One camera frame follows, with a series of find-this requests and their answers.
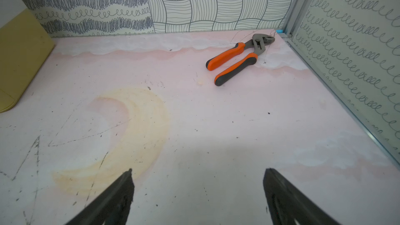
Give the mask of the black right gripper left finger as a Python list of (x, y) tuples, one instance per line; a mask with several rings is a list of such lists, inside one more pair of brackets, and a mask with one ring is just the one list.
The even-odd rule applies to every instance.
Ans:
[(67, 224), (125, 225), (134, 196), (132, 170), (125, 171)]

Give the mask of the yellow white drawer cabinet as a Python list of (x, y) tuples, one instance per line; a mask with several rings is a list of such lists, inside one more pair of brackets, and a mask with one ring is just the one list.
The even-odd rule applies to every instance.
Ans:
[(54, 47), (28, 9), (1, 28), (1, 112), (18, 103)]

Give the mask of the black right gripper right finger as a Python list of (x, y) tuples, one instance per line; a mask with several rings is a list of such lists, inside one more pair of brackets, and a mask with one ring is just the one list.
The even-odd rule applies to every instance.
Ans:
[(266, 169), (263, 186), (274, 225), (338, 224), (277, 170)]

